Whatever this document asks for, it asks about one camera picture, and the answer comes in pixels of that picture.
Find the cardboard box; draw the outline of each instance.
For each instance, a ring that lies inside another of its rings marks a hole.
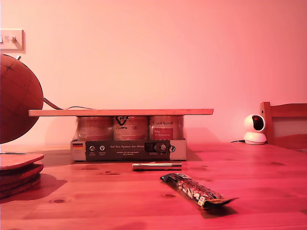
[[[186,140],[71,142],[74,161],[175,161],[187,159]]]

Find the white camera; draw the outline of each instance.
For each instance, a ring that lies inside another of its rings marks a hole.
[[[244,135],[244,141],[251,145],[262,145],[267,141],[263,134],[265,128],[264,118],[260,115],[249,115],[244,120],[244,127],[247,133]]]

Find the wooden table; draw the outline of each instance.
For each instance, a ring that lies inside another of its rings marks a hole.
[[[190,145],[182,173],[238,200],[201,210],[131,162],[45,154],[41,185],[1,201],[1,230],[306,230],[307,153],[244,143]]]

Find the wooden coaster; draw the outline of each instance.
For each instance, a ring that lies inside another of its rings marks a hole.
[[[16,183],[37,175],[44,168],[43,163],[36,162],[26,165],[20,169],[0,171],[0,187],[5,184]]]
[[[0,154],[0,171],[21,168],[44,158],[43,154]]]
[[[3,199],[3,198],[6,198],[6,197],[9,197],[9,196],[24,192],[24,191],[38,185],[39,182],[40,182],[40,174],[38,174],[33,180],[31,180],[31,181],[29,181],[25,184],[22,184],[18,187],[15,187],[15,188],[11,188],[11,189],[1,191],[0,192],[0,199]]]
[[[1,184],[0,186],[0,192],[11,189],[11,188],[15,188],[18,186],[21,186],[22,184],[28,183],[29,181],[33,180],[34,178],[37,177],[38,174],[34,174],[32,176],[26,177],[23,180],[19,180],[13,183],[9,183],[9,184]]]

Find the chair backrest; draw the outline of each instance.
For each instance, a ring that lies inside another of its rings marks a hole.
[[[270,102],[261,103],[261,113],[265,120],[264,134],[268,144],[286,149],[307,149],[307,130],[305,134],[274,137],[273,118],[307,118],[307,103],[282,104],[272,106]]]

